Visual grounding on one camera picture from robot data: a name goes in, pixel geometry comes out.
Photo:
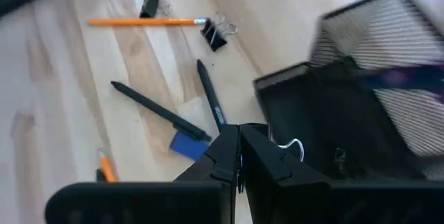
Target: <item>pencil eraser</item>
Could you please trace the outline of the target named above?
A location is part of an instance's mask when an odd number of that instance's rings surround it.
[[[206,141],[192,139],[188,135],[177,131],[169,148],[170,150],[174,150],[177,153],[197,161],[203,153],[207,151],[208,143]]]

